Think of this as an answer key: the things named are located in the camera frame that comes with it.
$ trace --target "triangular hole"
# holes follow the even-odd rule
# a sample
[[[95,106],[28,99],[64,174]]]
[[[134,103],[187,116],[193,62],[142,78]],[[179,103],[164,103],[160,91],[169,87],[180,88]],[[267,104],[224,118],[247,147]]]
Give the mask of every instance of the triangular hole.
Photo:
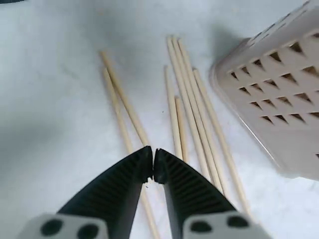
[[[292,74],[290,74],[290,73],[284,74],[284,75],[282,75],[282,77],[284,77],[286,80],[298,85],[298,82],[294,79]]]
[[[309,102],[309,103],[312,103],[312,101],[309,99],[309,97],[307,96],[306,93],[300,93],[300,94],[296,94],[296,95],[294,95],[294,96],[296,96],[296,97],[298,97],[299,99],[302,99],[302,100],[304,100],[304,101],[307,101],[307,102]]]
[[[231,74],[236,80],[238,80],[238,78],[237,78],[235,72],[232,72],[232,73],[230,73],[230,74]]]
[[[294,44],[289,46],[290,49],[292,49],[295,52],[303,54],[303,50],[301,49],[300,45],[298,42],[295,42]]]
[[[285,123],[288,123],[287,120],[282,115],[277,115],[275,117],[277,117],[278,119],[284,121]]]
[[[267,120],[268,122],[274,124],[268,116],[261,116],[261,118],[263,118],[264,120]]]
[[[305,71],[313,76],[319,77],[318,71],[313,66],[306,67],[303,69],[303,71]]]
[[[264,82],[269,84],[269,85],[271,85],[271,86],[276,87],[277,89],[279,89],[279,87],[277,86],[276,82],[274,82],[272,79],[265,80]]]
[[[279,58],[279,55],[278,55],[277,51],[275,51],[274,53],[270,54],[269,56],[272,57],[274,60],[282,63],[281,59]]]
[[[277,99],[280,100],[280,101],[282,101],[282,102],[284,102],[284,103],[286,103],[287,105],[293,106],[293,105],[290,103],[290,101],[289,101],[286,97],[284,97],[284,96],[278,97]]]
[[[319,112],[311,112],[309,114],[319,119]]]
[[[300,114],[291,114],[291,116],[295,117],[296,119],[299,119],[300,121],[305,123],[305,120],[300,116]]]
[[[245,87],[239,88],[242,92],[251,95]]]
[[[261,92],[264,92],[261,88],[260,88],[260,86],[258,85],[258,84],[252,84],[252,85],[250,85],[251,87],[254,87],[256,90],[259,90],[259,91],[261,91]]]
[[[260,59],[254,61],[253,64],[255,64],[256,66],[258,66],[258,67],[260,67],[261,69],[265,70],[265,68],[264,68],[263,65],[261,64]]]
[[[246,74],[248,74],[250,76],[250,73],[248,72],[246,66],[242,67],[241,69],[242,69],[243,72],[245,72]]]
[[[263,110],[257,102],[251,102],[251,104],[258,107],[259,109]]]
[[[266,104],[269,104],[270,106],[276,108],[276,106],[274,105],[274,103],[271,102],[271,100],[263,100],[263,102],[265,102]]]

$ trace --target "white plastic basket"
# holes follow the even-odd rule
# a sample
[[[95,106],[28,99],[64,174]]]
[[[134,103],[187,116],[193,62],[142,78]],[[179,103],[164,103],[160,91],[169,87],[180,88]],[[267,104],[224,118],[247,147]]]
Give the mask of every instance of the white plastic basket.
[[[282,172],[319,179],[317,1],[245,39],[211,82]]]

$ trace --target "white surface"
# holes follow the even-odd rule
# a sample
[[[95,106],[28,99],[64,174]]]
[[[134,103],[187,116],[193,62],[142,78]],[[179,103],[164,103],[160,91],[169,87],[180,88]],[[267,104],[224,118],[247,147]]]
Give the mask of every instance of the white surface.
[[[112,56],[154,149],[172,152],[163,78],[163,66],[170,64],[165,37],[175,33],[183,38],[193,65],[207,82],[211,64],[240,38],[258,33],[301,3],[30,0],[0,5],[2,237],[14,238],[30,218],[57,211],[126,155],[103,88],[99,49]],[[225,105],[208,91],[256,220],[275,238],[317,238],[319,184],[279,175]],[[138,149],[142,145],[127,122]],[[198,169],[187,133],[191,165]],[[154,187],[149,185],[149,197],[161,236],[168,239],[163,197]],[[235,196],[230,200],[238,206]],[[141,207],[131,238],[151,238]]]

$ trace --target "wooden stick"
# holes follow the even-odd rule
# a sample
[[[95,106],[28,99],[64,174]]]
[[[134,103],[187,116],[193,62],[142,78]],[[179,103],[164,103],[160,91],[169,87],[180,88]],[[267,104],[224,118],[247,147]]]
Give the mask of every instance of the wooden stick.
[[[188,163],[186,133],[185,133],[185,125],[184,125],[184,118],[183,118],[183,112],[182,112],[182,106],[181,106],[180,97],[175,96],[175,104],[176,104],[176,111],[177,111],[177,120],[178,120],[178,127],[179,127],[181,152],[183,154],[183,161],[185,163]]]
[[[233,181],[235,183],[239,199],[240,199],[240,201],[242,203],[242,206],[244,207],[245,212],[248,215],[252,216],[250,208],[249,208],[249,205],[247,203],[247,199],[246,199],[246,196],[245,196],[243,185],[242,185],[242,183],[240,181],[240,178],[238,176],[238,172],[236,171],[236,166],[235,166],[233,157],[232,157],[232,155],[230,153],[228,144],[226,142],[225,135],[223,133],[222,127],[221,127],[221,125],[220,125],[220,123],[218,121],[217,114],[216,114],[216,112],[215,112],[215,110],[213,108],[212,103],[209,100],[207,91],[205,89],[205,86],[203,84],[203,81],[201,80],[199,71],[197,69],[194,69],[194,75],[195,75],[195,79],[196,79],[196,82],[198,84],[198,87],[200,89],[200,92],[201,92],[201,94],[202,94],[202,96],[204,98],[204,102],[206,104],[206,107],[207,107],[211,122],[212,122],[212,124],[214,126],[214,129],[216,131],[216,134],[218,136],[221,148],[222,148],[223,153],[225,155],[225,159],[226,159],[227,165],[229,167],[230,174],[231,174],[231,176],[233,178]]]
[[[164,74],[165,74],[165,81],[166,81],[168,106],[170,111],[170,121],[171,121],[171,127],[173,131],[175,154],[177,158],[180,158],[181,160],[183,160],[180,136],[179,136],[179,127],[178,127],[178,121],[177,121],[176,105],[174,100],[174,90],[169,78],[168,66],[164,67]]]
[[[119,83],[118,77],[117,77],[117,75],[112,67],[110,60],[108,59],[108,57],[104,51],[101,51],[100,54],[102,56],[102,60],[104,62],[105,67],[108,69],[112,83],[114,84],[114,87],[116,88],[117,92],[119,93],[119,95],[122,99],[122,102],[126,108],[126,111],[129,114],[129,117],[130,117],[140,139],[141,139],[143,146],[149,145],[150,143],[149,143],[148,137],[145,133],[144,128],[142,127],[140,119],[138,118],[137,114],[135,113],[133,107],[131,106],[129,99],[126,97],[126,95],[125,95],[125,93],[124,93],[124,91]]]
[[[116,117],[118,119],[120,130],[121,130],[122,136],[124,138],[126,149],[127,149],[128,153],[131,154],[134,152],[133,147],[132,147],[132,142],[130,141],[127,128],[124,124],[124,119],[121,115],[120,106],[119,106],[117,96],[116,96],[115,90],[113,88],[113,84],[112,84],[112,81],[111,81],[111,78],[110,78],[110,75],[109,75],[107,68],[104,69],[103,75],[104,75],[104,79],[105,79],[106,84],[107,84],[107,89],[108,89],[109,94],[111,96],[112,104],[113,104],[113,107],[115,109]],[[154,237],[154,239],[160,239],[160,235],[159,235],[159,232],[156,228],[155,220],[154,220],[154,217],[152,214],[152,209],[151,209],[151,206],[150,206],[150,203],[148,201],[148,198],[147,198],[147,195],[146,195],[144,188],[142,188],[142,191],[141,191],[141,199],[142,199],[142,204],[144,206],[144,209],[145,209],[145,212],[147,215],[147,219],[148,219],[148,223],[150,225],[153,237]]]
[[[200,163],[200,168],[201,168],[201,171],[202,171],[202,175],[208,181],[211,181],[210,175],[209,175],[209,171],[207,169],[207,164],[206,164],[206,161],[205,161],[204,150],[203,150],[201,142],[200,142],[200,138],[199,138],[197,127],[196,127],[196,122],[195,122],[194,115],[193,115],[193,112],[191,110],[191,106],[190,106],[190,103],[189,103],[189,100],[188,100],[186,88],[185,88],[185,85],[184,85],[184,81],[183,81],[183,78],[182,78],[180,66],[179,66],[178,61],[177,61],[177,57],[176,57],[176,53],[175,53],[175,50],[174,50],[174,47],[173,47],[173,44],[172,44],[171,37],[167,38],[167,47],[168,47],[168,52],[169,52],[169,56],[170,56],[171,62],[173,64],[173,68],[174,68],[174,72],[175,72],[175,75],[176,75],[179,91],[180,91],[180,94],[181,94],[181,97],[182,97],[182,100],[183,100],[183,103],[184,103],[184,106],[185,106],[185,111],[186,111],[186,115],[187,115],[187,118],[188,118],[190,131],[191,131],[192,136],[193,136],[193,140],[194,140],[194,144],[195,144],[198,160],[199,160],[199,163]]]
[[[214,163],[214,159],[213,159],[212,153],[210,151],[210,147],[209,147],[209,143],[208,143],[207,136],[206,136],[206,133],[205,133],[205,129],[204,129],[202,120],[200,118],[200,114],[199,114],[199,111],[198,111],[196,100],[195,100],[193,91],[192,91],[191,86],[190,86],[189,78],[188,78],[188,75],[187,75],[187,72],[186,72],[186,69],[185,69],[185,64],[184,64],[183,57],[182,57],[180,48],[178,46],[178,42],[177,42],[176,37],[172,38],[172,42],[173,42],[173,46],[174,46],[174,49],[175,49],[175,52],[176,52],[176,55],[177,55],[177,60],[179,62],[180,68],[181,68],[181,72],[182,72],[184,83],[185,83],[185,87],[186,87],[186,92],[187,92],[187,95],[188,95],[188,98],[189,98],[189,101],[190,101],[191,109],[192,109],[194,117],[195,117],[195,121],[196,121],[197,129],[198,129],[198,132],[199,132],[199,136],[200,136],[200,139],[201,139],[201,143],[202,143],[203,148],[204,148],[204,152],[205,152],[205,155],[206,155],[206,161],[207,161],[207,164],[209,165],[210,177],[213,180],[214,186],[221,193],[223,193],[223,189],[222,189],[220,181],[219,181],[219,177],[218,177],[217,169],[216,169],[216,166],[215,166],[215,163]]]
[[[204,131],[205,131],[205,134],[206,134],[206,137],[208,140],[208,144],[209,144],[209,147],[210,147],[210,150],[212,153],[212,162],[210,162],[208,165],[210,167],[211,173],[217,172],[218,180],[222,186],[224,195],[226,196],[226,198],[229,198],[230,195],[229,195],[229,190],[227,187],[227,180],[225,178],[224,171],[223,171],[222,158],[221,158],[220,154],[218,153],[217,144],[212,137],[213,133],[212,133],[210,125],[208,123],[208,118],[206,115],[204,103],[203,103],[202,97],[200,95],[198,86],[196,84],[196,80],[195,80],[192,66],[190,63],[189,55],[188,55],[186,48],[184,47],[181,39],[178,40],[178,45],[179,45],[180,51],[181,51],[182,56],[183,56],[183,60],[184,60],[185,66],[186,66],[187,74],[188,74],[188,80],[190,82],[192,91],[193,91],[194,96],[195,96],[195,100],[196,100],[196,104],[197,104],[198,111],[200,114],[200,118],[203,122]]]

